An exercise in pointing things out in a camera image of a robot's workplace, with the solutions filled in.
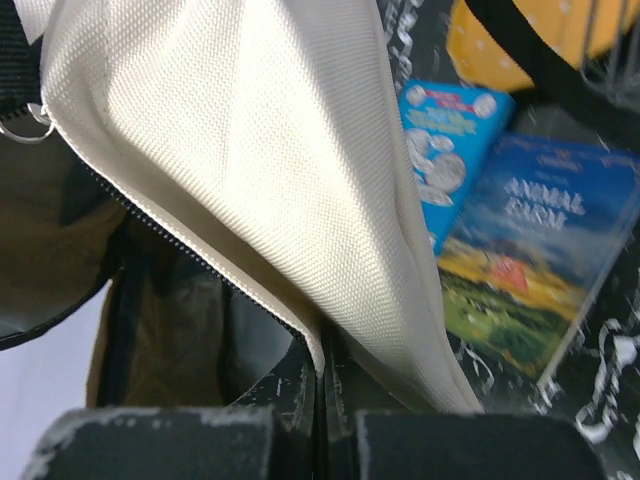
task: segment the metal ring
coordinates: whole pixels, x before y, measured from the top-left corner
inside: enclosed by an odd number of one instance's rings
[[[47,111],[44,107],[30,103],[27,105],[27,108],[29,109],[29,113],[31,113],[31,116],[36,122],[47,127],[47,131],[43,135],[39,137],[23,137],[22,135],[13,133],[2,122],[0,122],[0,134],[4,135],[9,140],[13,140],[14,142],[22,143],[25,145],[37,145],[49,138],[49,135],[51,135],[55,130],[55,126],[52,124],[51,119],[47,115]]]

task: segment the book cover illustration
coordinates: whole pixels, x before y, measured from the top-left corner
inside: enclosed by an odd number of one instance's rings
[[[514,102],[505,93],[411,80],[398,100],[422,211],[438,255]]]
[[[439,259],[447,328],[544,384],[640,211],[625,153],[503,135]]]

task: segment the black strap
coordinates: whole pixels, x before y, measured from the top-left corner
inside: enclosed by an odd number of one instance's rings
[[[40,103],[40,74],[13,0],[0,0],[0,118]]]
[[[512,0],[465,0],[491,37],[573,118],[604,139],[640,153],[640,115],[592,91],[579,71],[538,36]]]

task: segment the yellow polka dot fabric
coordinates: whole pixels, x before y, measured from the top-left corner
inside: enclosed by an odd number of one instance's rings
[[[640,10],[640,0],[513,1],[545,43],[576,68],[582,62],[592,3],[596,5],[596,16],[590,57],[609,49],[617,38],[620,20],[627,31]],[[464,0],[454,1],[447,51],[458,75],[466,82],[507,92],[532,86],[531,79],[493,41]]]

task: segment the animal farm book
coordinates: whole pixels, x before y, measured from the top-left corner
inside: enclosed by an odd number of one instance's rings
[[[640,163],[505,134],[439,259],[447,328],[544,385],[640,209]]]

